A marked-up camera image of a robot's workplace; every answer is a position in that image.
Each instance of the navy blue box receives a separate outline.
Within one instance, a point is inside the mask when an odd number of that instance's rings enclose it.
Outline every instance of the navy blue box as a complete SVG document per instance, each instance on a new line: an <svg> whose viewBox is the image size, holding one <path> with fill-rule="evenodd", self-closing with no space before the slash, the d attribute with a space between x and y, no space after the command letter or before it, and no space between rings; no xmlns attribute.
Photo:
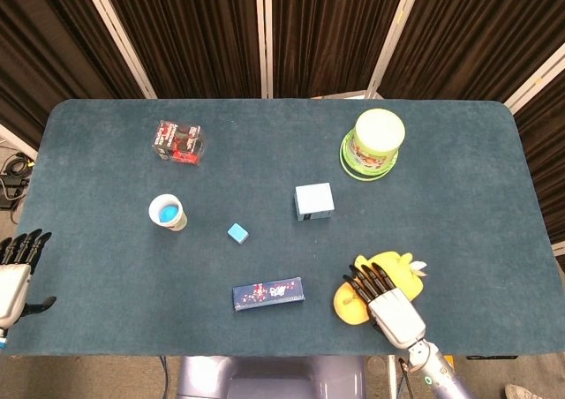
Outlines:
<svg viewBox="0 0 565 399"><path fill-rule="evenodd" d="M304 300L302 279L300 277L258 282L248 286L233 288L233 307L236 311L259 306L285 304Z"/></svg>

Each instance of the yellow rubber duck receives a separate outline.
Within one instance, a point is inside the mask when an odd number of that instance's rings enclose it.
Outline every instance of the yellow rubber duck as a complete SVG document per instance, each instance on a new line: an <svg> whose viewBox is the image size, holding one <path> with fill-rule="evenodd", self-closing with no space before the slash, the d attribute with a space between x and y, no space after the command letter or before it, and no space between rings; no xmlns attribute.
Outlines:
<svg viewBox="0 0 565 399"><path fill-rule="evenodd" d="M420 277L426 275L421 271L426 264L420 261L412 262L411 253L401 256L398 252L383 252L369 260L363 255L358 255L354 265L362 269L363 264L370 267L372 263L380 265L395 286L400 288L410 301L424 288ZM369 321L365 302L346 282L337 289L334 295L334 309L339 318L353 326Z"/></svg>

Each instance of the light blue box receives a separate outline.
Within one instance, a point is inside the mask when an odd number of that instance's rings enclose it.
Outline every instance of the light blue box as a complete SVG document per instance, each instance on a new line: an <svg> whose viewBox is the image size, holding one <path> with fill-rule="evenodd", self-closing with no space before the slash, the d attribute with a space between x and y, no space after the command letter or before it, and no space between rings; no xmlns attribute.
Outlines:
<svg viewBox="0 0 565 399"><path fill-rule="evenodd" d="M247 231L245 231L245 229L241 225L239 225L238 223L235 223L231 226L231 228L228 230L228 234L230 235L231 238L233 238L240 245L249 236L249 233Z"/></svg>

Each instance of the small box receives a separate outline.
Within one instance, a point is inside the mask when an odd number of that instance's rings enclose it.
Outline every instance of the small box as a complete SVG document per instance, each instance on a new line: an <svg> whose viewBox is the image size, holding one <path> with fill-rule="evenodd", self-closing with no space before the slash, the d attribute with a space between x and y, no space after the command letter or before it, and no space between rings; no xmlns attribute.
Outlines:
<svg viewBox="0 0 565 399"><path fill-rule="evenodd" d="M236 311L259 306L284 304L303 301L302 279L300 277L278 280L276 282L258 282L248 286L233 288L233 307Z"/></svg>
<svg viewBox="0 0 565 399"><path fill-rule="evenodd" d="M228 234L240 245L249 237L249 233L238 223L230 227Z"/></svg>
<svg viewBox="0 0 565 399"><path fill-rule="evenodd" d="M334 199L329 183L298 186L294 202L299 221L329 218L334 213Z"/></svg>
<svg viewBox="0 0 565 399"><path fill-rule="evenodd" d="M161 159L200 165L204 152L204 132L199 125L161 121L153 139L153 149Z"/></svg>

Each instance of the toy package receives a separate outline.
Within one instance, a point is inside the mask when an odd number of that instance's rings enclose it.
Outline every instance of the toy package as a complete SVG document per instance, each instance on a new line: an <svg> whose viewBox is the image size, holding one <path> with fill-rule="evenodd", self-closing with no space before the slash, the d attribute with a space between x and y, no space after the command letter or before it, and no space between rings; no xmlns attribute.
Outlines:
<svg viewBox="0 0 565 399"><path fill-rule="evenodd" d="M204 132L199 125L180 125L161 121L153 140L161 159L200 165L204 152Z"/></svg>
<svg viewBox="0 0 565 399"><path fill-rule="evenodd" d="M233 307L236 311L304 299L300 277L276 282L258 282L233 288Z"/></svg>

